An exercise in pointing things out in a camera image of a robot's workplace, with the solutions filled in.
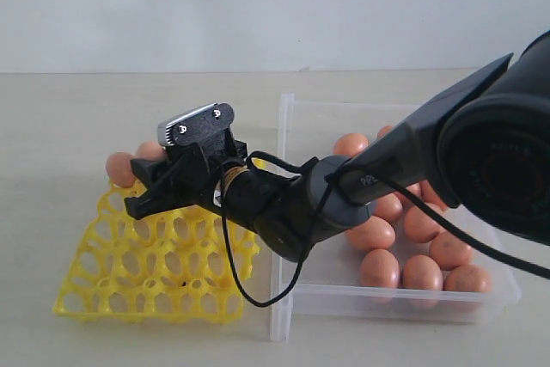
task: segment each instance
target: beige table surface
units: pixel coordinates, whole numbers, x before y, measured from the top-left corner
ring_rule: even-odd
[[[156,124],[210,101],[235,135],[274,152],[278,100],[421,103],[470,70],[288,74],[0,76],[0,365],[537,365],[550,359],[550,282],[516,272],[522,300],[485,325],[295,316],[269,341],[269,310],[235,324],[82,324],[51,308],[106,189],[105,157],[154,139]],[[550,248],[501,237],[550,266]],[[267,298],[264,249],[247,284]]]

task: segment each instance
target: egg tray cell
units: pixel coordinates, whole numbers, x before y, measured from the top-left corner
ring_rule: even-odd
[[[123,198],[143,192],[140,182],[128,189],[110,183],[61,284],[54,314],[80,321],[220,324],[241,318],[244,300],[229,268],[221,219],[191,206],[136,221],[126,214]],[[228,224],[245,281],[260,247],[254,233]]]

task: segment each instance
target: egg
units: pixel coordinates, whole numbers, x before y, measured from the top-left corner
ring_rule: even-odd
[[[420,184],[419,183],[412,184],[412,185],[408,186],[406,189],[408,189],[411,193],[413,193],[417,197],[419,197],[419,198],[422,197],[422,190],[420,189]],[[411,201],[409,201],[409,198],[407,198],[402,193],[395,192],[394,194],[399,199],[399,201],[401,201],[401,203],[403,205],[410,205],[411,204]]]
[[[134,185],[136,177],[131,171],[130,160],[134,155],[126,152],[115,152],[105,162],[105,170],[111,181],[122,188],[130,188]]]
[[[480,266],[474,264],[466,264],[459,266],[449,273],[443,284],[445,291],[459,292],[489,292],[492,289],[491,274]],[[477,309],[481,303],[475,302],[453,302],[453,307],[473,311]]]
[[[360,251],[388,249],[395,242],[394,227],[379,217],[371,217],[365,223],[345,232],[349,243]]]
[[[150,161],[160,161],[166,157],[166,151],[156,141],[143,142],[137,147],[136,158],[147,159]]]
[[[399,201],[399,198],[389,193],[376,200],[374,215],[394,223],[403,215],[403,204]]]
[[[420,182],[422,188],[422,199],[425,202],[437,205],[442,211],[447,211],[449,207],[439,198],[434,189],[431,187],[430,182],[423,180]]]
[[[438,214],[443,213],[437,205],[429,203],[426,203],[426,205]],[[428,217],[416,205],[406,212],[403,229],[405,230],[405,236],[418,244],[430,242],[443,232],[443,227]]]
[[[470,264],[474,251],[465,242],[444,231],[431,242],[429,255],[442,270],[451,271],[458,266]]]
[[[397,288],[400,280],[399,262],[385,249],[370,251],[361,263],[361,285],[364,287]],[[392,297],[373,297],[377,303],[387,303]]]
[[[401,273],[403,288],[411,290],[443,289],[443,273],[439,265],[427,255],[414,255],[403,266]],[[417,309],[431,309],[437,304],[434,299],[411,299]]]
[[[362,133],[348,133],[336,141],[333,148],[335,155],[355,156],[369,145],[369,139]]]
[[[392,130],[392,126],[391,125],[386,125],[386,126],[383,126],[380,131],[378,131],[378,133],[376,134],[376,137],[378,139],[380,139],[381,137],[383,137],[384,135],[386,135],[388,132],[390,132]]]

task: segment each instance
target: clear plastic container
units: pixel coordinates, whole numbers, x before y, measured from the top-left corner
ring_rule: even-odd
[[[414,106],[366,105],[296,101],[294,95],[282,95],[279,115],[278,156],[287,162],[302,164],[312,156],[331,155],[336,140],[348,132],[362,132],[370,140],[384,125],[396,125],[415,109]],[[467,229],[481,241],[502,249],[497,231],[464,208],[449,210],[445,216]],[[426,245],[414,245],[399,236],[390,251],[401,267],[414,254],[427,252]],[[271,338],[289,338],[292,314],[340,315],[363,318],[403,320],[487,322],[503,312],[504,306],[517,303],[521,291],[509,267],[475,252],[474,264],[492,275],[492,291],[466,293],[367,288],[360,286],[359,266],[364,253],[352,249],[345,235],[316,245],[303,266],[295,289],[272,307]],[[272,257],[272,294],[289,283],[295,265]],[[377,297],[392,297],[379,303]],[[412,300],[437,299],[432,309],[418,309]]]

